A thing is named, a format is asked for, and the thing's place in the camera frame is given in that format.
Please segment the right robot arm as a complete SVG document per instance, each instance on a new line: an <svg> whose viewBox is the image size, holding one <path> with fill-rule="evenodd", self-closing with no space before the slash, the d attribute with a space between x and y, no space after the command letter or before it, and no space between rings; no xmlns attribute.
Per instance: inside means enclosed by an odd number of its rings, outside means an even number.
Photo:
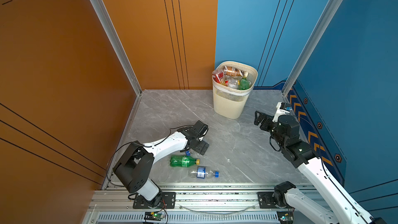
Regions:
<svg viewBox="0 0 398 224"><path fill-rule="evenodd" d="M256 111L254 124L270 133L270 140L279 146L278 151L311 182L329 206L329 209L322 207L304 196L296 185L285 181L274 188L273 198L279 208L297 209L315 224L385 223L355 201L310 144L300 139L300 125L295 117L280 115L274 120L273 116Z"/></svg>

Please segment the small green Sprite bottle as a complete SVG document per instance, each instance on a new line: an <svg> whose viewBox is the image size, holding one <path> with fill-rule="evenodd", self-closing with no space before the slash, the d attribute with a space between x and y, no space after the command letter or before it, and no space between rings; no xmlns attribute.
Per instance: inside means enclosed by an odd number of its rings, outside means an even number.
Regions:
<svg viewBox="0 0 398 224"><path fill-rule="evenodd" d="M238 86L239 90L248 90L250 89L250 87L251 87L251 81L248 80L246 77L242 78L239 81L239 86Z"/></svg>

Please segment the brown Nescafe bottle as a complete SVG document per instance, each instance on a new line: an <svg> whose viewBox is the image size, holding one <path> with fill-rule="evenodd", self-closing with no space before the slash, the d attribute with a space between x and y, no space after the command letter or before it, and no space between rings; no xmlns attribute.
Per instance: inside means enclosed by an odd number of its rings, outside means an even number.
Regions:
<svg viewBox="0 0 398 224"><path fill-rule="evenodd" d="M232 77L248 77L249 74L247 71L227 65L224 65L222 70L225 75Z"/></svg>

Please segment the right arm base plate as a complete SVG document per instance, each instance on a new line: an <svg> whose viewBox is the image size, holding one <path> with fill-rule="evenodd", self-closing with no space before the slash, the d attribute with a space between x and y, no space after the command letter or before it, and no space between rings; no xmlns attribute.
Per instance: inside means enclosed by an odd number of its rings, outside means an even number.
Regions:
<svg viewBox="0 0 398 224"><path fill-rule="evenodd" d="M261 209L265 208L299 208L299 202L287 200L287 193L282 191L262 191L257 193Z"/></svg>

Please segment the clear bottle red label yellow cap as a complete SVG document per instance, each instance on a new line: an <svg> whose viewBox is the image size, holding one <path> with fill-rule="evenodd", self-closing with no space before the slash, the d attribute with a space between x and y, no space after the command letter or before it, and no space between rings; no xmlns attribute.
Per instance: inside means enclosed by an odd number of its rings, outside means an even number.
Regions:
<svg viewBox="0 0 398 224"><path fill-rule="evenodd" d="M240 81L235 78L226 79L225 85L232 89L239 89Z"/></svg>

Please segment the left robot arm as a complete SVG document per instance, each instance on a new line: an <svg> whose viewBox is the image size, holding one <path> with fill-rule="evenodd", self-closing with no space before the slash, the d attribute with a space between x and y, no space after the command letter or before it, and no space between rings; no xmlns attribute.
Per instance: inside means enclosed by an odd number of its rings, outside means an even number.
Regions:
<svg viewBox="0 0 398 224"><path fill-rule="evenodd" d="M113 167L113 173L131 194L139 194L151 207L162 200L162 191L149 175L152 166L159 160L177 151L193 149L204 155L209 144L203 140L208 125L197 121L194 125L171 128L167 137L151 143L129 143Z"/></svg>

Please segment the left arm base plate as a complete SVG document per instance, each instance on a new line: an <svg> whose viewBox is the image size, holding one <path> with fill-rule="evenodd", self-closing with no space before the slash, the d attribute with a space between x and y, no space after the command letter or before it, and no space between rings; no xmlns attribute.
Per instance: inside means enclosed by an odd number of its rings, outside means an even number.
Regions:
<svg viewBox="0 0 398 224"><path fill-rule="evenodd" d="M140 194L134 195L133 208L134 209L174 209L176 203L175 192L160 191L152 200L147 200Z"/></svg>

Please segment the clear bottle blue cap front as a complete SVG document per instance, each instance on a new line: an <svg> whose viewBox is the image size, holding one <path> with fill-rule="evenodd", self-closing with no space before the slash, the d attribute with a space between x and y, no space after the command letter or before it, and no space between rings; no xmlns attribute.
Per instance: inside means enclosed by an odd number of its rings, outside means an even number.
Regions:
<svg viewBox="0 0 398 224"><path fill-rule="evenodd" d="M188 175L198 179L219 178L220 172L212 170L209 167L194 166L190 169Z"/></svg>

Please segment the large green Sprite bottle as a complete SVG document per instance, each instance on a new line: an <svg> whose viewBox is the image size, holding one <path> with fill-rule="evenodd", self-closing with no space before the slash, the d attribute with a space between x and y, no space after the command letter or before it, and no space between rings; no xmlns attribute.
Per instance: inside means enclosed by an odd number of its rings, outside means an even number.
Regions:
<svg viewBox="0 0 398 224"><path fill-rule="evenodd" d="M171 167L189 168L191 166L199 166L200 159L191 156L173 155L170 158Z"/></svg>

